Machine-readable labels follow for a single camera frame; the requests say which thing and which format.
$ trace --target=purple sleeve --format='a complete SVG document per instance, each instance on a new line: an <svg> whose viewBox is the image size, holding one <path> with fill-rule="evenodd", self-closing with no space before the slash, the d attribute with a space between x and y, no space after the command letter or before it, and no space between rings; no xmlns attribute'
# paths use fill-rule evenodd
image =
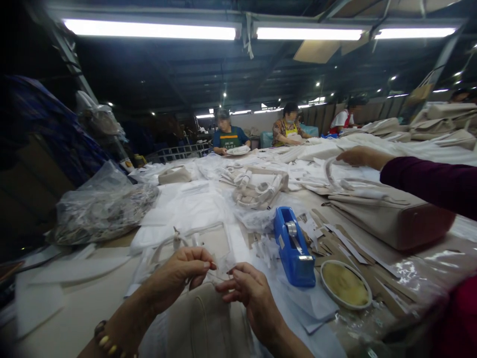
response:
<svg viewBox="0 0 477 358"><path fill-rule="evenodd" d="M381 182L477 220L476 167L399 157L384 166Z"/></svg>

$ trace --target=yellow apron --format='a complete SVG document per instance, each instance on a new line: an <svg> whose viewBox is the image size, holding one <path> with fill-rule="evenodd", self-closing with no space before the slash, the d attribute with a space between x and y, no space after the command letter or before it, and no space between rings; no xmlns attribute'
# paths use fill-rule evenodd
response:
<svg viewBox="0 0 477 358"><path fill-rule="evenodd" d="M293 123L293 129L292 130L287 130L287 123L285 122L285 137L290 137L290 135L292 134L298 134L298 128L297 128L297 125L296 123ZM275 147L281 147L281 146L284 146L285 143L283 142L278 142Z"/></svg>

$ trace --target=hair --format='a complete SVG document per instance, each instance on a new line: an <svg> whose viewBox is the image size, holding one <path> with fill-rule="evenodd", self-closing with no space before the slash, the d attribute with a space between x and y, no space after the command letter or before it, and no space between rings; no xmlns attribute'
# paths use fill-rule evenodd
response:
<svg viewBox="0 0 477 358"><path fill-rule="evenodd" d="M350 109L351 107L358 107L361 105L366 105L367 103L368 101L365 98L354 97L349 99L347 108Z"/></svg>
<svg viewBox="0 0 477 358"><path fill-rule="evenodd" d="M452 94L452 97L451 97L451 98L455 98L455 97L457 97L458 95L464 94L464 93L468 93L468 94L470 95L470 94L471 94L471 91L468 90L468 89L458 89L457 91L454 91L454 93Z"/></svg>
<svg viewBox="0 0 477 358"><path fill-rule="evenodd" d="M218 121L219 119L228 119L230 120L230 113L228 109L220 108L215 112L215 119Z"/></svg>
<svg viewBox="0 0 477 358"><path fill-rule="evenodd" d="M283 108L283 116L290 114L291 112L298 113L298 105L295 102L288 102Z"/></svg>

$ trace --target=finger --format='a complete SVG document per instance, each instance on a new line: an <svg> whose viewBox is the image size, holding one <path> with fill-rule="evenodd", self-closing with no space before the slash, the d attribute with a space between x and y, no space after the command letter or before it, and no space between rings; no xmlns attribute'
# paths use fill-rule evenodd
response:
<svg viewBox="0 0 477 358"><path fill-rule="evenodd" d="M261 288L260 283L258 283L252 276L237 269L234 270L234 278L237 283L250 294Z"/></svg>
<svg viewBox="0 0 477 358"><path fill-rule="evenodd" d="M243 301L243 296L240 292L234 291L231 293L228 293L222 297L223 301L226 303L231 303L231 302L242 302Z"/></svg>
<svg viewBox="0 0 477 358"><path fill-rule="evenodd" d="M204 262L210 262L211 269L217 268L217 265L214 263L213 256L203 247L186 247L182 248L181 250L183 250L183 252L185 253L188 261L201 260Z"/></svg>
<svg viewBox="0 0 477 358"><path fill-rule="evenodd" d="M182 279L187 279L194 276L202 276L210 269L210 262L201 260L181 262L178 273Z"/></svg>
<svg viewBox="0 0 477 358"><path fill-rule="evenodd" d="M205 275L195 276L189 284L189 291L199 287L204 282Z"/></svg>
<svg viewBox="0 0 477 358"><path fill-rule="evenodd" d="M263 284L262 282L262 272L260 272L259 270L257 270L255 267L253 267L251 264L249 263L238 263L235 265L235 267L233 268L233 270L240 270L242 272L245 272L247 274L249 274L250 276L252 276L256 281L260 282L261 284Z"/></svg>
<svg viewBox="0 0 477 358"><path fill-rule="evenodd" d="M215 290L217 290L217 292L226 292L232 289L237 289L238 286L239 285L237 284L237 281L235 281L234 279L231 279L231 280L227 280L227 281L219 283L217 286L215 286Z"/></svg>

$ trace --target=hand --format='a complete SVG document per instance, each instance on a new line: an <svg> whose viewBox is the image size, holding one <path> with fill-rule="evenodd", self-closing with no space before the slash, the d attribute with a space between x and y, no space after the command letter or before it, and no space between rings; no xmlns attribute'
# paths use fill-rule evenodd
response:
<svg viewBox="0 0 477 358"><path fill-rule="evenodd" d="M366 146L356 146L341 153L336 160L343 160L352 166L368 166L380 171L387 162L394 158L390 154Z"/></svg>
<svg viewBox="0 0 477 358"><path fill-rule="evenodd" d="M187 279L190 289L202 284L209 269L217 269L212 255L201 247L180 248L141 286L159 313L169 308L184 290Z"/></svg>
<svg viewBox="0 0 477 358"><path fill-rule="evenodd" d="M253 332L264 345L271 345L274 339L283 337L288 327L275 304L265 275L247 263L240 263L232 270L234 278L216 286L218 292L232 292L224 295L227 303L242 302Z"/></svg>

